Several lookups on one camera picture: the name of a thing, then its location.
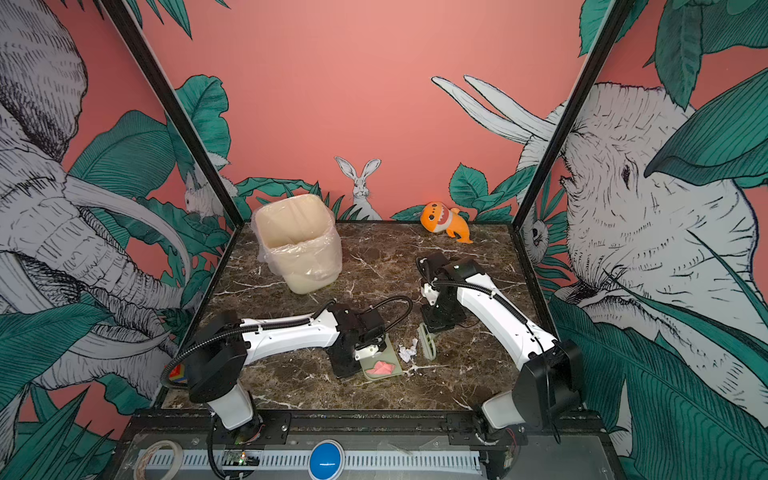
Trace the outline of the green hand brush white bristles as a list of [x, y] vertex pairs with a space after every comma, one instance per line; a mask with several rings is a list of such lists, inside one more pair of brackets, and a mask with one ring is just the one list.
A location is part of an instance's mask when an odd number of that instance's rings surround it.
[[437, 349], [434, 342], [434, 335], [431, 334], [424, 323], [420, 323], [417, 329], [419, 335], [419, 345], [425, 359], [433, 361], [437, 357]]

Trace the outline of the green plastic dustpan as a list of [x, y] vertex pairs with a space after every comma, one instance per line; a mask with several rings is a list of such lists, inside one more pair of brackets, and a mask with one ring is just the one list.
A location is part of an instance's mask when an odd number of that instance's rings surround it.
[[385, 348], [371, 357], [359, 361], [364, 376], [370, 381], [383, 380], [403, 374], [396, 350], [389, 335], [385, 337]]

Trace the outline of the pink paper scrap front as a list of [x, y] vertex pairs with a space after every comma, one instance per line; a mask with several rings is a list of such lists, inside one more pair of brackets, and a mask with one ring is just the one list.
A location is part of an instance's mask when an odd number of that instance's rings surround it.
[[390, 376], [395, 371], [395, 365], [389, 362], [377, 361], [375, 365], [366, 370], [365, 373], [370, 377]]

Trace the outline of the white paper front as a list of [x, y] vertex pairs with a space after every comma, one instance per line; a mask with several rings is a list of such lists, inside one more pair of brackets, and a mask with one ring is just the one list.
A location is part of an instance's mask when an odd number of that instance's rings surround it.
[[411, 340], [409, 346], [401, 345], [398, 350], [398, 356], [404, 363], [410, 363], [418, 354], [418, 340]]

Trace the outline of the beige bin with plastic liner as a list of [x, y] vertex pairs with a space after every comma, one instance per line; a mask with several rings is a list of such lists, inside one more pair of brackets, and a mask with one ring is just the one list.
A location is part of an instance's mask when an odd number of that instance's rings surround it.
[[258, 260], [296, 294], [324, 288], [342, 271], [342, 245], [333, 212], [316, 195], [303, 194], [262, 206], [251, 219]]

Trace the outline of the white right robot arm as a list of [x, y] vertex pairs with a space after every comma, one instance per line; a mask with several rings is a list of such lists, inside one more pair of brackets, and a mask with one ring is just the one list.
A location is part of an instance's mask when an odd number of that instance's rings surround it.
[[435, 253], [417, 259], [416, 266], [426, 299], [421, 305], [422, 329], [429, 334], [447, 331], [472, 314], [519, 371], [511, 391], [481, 406], [491, 428], [553, 428], [562, 414], [581, 405], [584, 360], [575, 342], [560, 340], [530, 320], [473, 259], [451, 261]]

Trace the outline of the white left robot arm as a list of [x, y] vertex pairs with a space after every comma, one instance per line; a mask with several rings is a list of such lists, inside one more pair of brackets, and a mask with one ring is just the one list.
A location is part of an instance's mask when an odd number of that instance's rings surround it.
[[257, 429], [263, 421], [239, 382], [244, 367], [296, 350], [321, 349], [334, 375], [344, 379], [385, 348], [385, 322], [374, 308], [356, 312], [331, 301], [314, 313], [278, 319], [245, 319], [228, 310], [197, 332], [166, 365], [161, 381], [206, 404], [228, 431]]

